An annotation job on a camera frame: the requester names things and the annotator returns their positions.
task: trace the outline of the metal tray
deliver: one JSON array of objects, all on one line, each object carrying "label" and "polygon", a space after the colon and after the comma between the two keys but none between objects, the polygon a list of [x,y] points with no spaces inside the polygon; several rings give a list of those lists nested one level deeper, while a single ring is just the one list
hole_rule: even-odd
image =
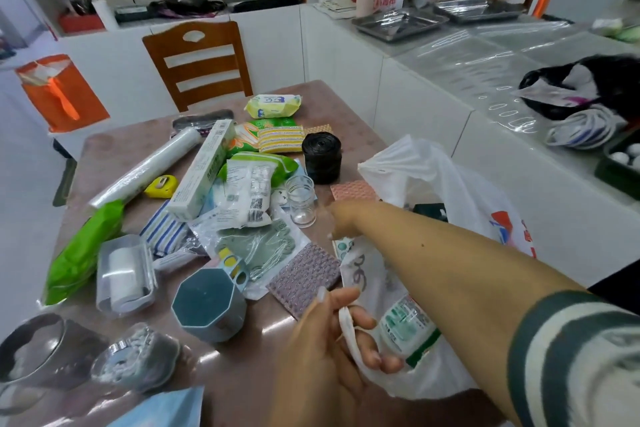
[{"label": "metal tray", "polygon": [[448,18],[420,9],[396,9],[351,21],[359,31],[385,42],[396,42],[422,34],[448,22]]},{"label": "metal tray", "polygon": [[464,24],[496,19],[515,19],[522,14],[524,6],[503,0],[448,0],[433,4],[433,11]]}]

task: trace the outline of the white box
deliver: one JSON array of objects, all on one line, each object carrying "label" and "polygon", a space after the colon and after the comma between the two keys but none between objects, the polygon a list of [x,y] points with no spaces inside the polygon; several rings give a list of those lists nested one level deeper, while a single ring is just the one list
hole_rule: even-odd
[{"label": "white box", "polygon": [[227,158],[227,147],[236,137],[233,120],[218,120],[175,190],[166,210],[176,220],[194,220],[200,214],[205,197]]}]

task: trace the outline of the forearm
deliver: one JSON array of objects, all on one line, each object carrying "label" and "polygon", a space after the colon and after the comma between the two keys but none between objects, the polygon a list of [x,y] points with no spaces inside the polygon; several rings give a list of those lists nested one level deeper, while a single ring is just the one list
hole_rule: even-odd
[{"label": "forearm", "polygon": [[506,366],[516,328],[541,298],[582,287],[513,248],[390,204],[361,206],[355,220],[476,382],[514,420]]}]

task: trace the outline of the white bottle with green label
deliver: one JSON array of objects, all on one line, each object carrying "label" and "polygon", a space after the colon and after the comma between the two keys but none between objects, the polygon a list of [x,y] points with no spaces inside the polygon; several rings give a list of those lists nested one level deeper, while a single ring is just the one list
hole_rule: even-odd
[{"label": "white bottle with green label", "polygon": [[440,337],[440,330],[407,294],[380,319],[380,336],[384,352],[403,358],[415,368]]}]

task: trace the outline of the orange bag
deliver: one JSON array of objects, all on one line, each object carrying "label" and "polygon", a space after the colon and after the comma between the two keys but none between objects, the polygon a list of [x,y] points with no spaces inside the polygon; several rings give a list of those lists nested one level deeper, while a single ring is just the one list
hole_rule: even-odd
[{"label": "orange bag", "polygon": [[107,110],[65,54],[38,59],[15,72],[52,132],[76,130],[109,118]]}]

